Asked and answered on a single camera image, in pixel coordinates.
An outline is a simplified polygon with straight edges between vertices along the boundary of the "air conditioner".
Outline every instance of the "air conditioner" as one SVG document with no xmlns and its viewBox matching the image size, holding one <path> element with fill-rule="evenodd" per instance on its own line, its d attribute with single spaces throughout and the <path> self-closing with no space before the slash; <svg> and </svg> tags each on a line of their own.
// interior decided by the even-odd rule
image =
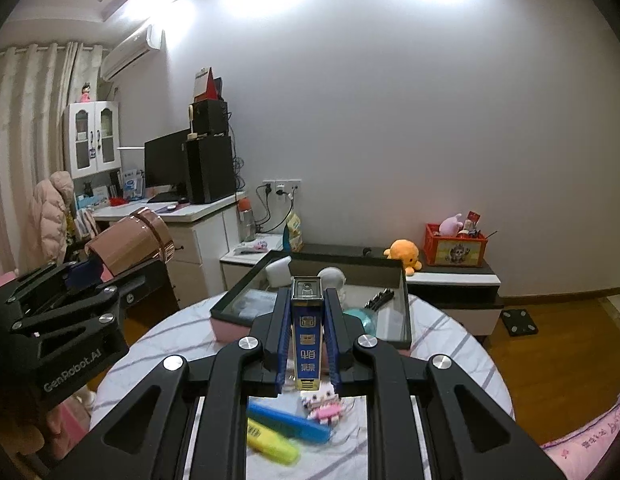
<svg viewBox="0 0 620 480">
<path fill-rule="evenodd" d="M 163 29 L 156 25 L 141 27 L 105 57 L 101 63 L 101 77 L 111 81 L 149 52 L 161 49 L 162 34 Z"/>
</svg>

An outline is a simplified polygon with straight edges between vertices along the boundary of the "rose gold tumbler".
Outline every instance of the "rose gold tumbler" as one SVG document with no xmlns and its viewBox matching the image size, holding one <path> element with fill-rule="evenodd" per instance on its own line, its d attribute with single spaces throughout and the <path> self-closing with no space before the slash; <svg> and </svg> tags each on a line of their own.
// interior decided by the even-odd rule
<svg viewBox="0 0 620 480">
<path fill-rule="evenodd" d="M 142 207 L 90 240 L 85 252 L 96 253 L 117 276 L 151 258 L 167 263 L 174 254 L 174 243 L 164 221 Z"/>
</svg>

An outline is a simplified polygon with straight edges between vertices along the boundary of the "blue pen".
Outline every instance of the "blue pen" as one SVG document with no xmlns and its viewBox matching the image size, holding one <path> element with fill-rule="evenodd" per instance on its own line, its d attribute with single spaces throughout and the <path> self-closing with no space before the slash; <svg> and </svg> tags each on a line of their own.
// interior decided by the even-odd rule
<svg viewBox="0 0 620 480">
<path fill-rule="evenodd" d="M 313 444 L 330 439 L 330 428 L 301 416 L 273 410 L 258 402 L 248 403 L 248 417 L 288 438 L 298 438 Z"/>
</svg>

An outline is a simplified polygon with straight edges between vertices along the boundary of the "yellow highlighter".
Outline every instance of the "yellow highlighter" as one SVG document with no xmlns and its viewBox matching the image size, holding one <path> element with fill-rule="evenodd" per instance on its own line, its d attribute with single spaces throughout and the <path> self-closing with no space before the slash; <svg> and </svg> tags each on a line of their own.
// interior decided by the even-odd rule
<svg viewBox="0 0 620 480">
<path fill-rule="evenodd" d="M 248 419 L 248 446 L 268 458 L 291 465 L 299 458 L 299 450 L 276 431 Z"/>
</svg>

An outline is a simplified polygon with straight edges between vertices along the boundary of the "cabinet glass pane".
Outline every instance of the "cabinet glass pane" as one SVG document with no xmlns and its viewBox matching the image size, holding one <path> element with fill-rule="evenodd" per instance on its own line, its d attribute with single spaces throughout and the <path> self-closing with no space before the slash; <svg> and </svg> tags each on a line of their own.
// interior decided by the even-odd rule
<svg viewBox="0 0 620 480">
<path fill-rule="evenodd" d="M 101 149 L 103 150 L 103 161 L 114 162 L 114 139 L 112 136 L 105 139 L 101 137 Z"/>
<path fill-rule="evenodd" d="M 112 111 L 104 108 L 101 111 L 101 137 L 112 136 Z"/>
<path fill-rule="evenodd" d="M 74 116 L 75 142 L 84 142 L 88 139 L 88 112 L 79 110 Z"/>
<path fill-rule="evenodd" d="M 88 141 L 76 142 L 76 166 L 82 170 L 90 166 L 90 156 L 88 153 Z"/>
</svg>

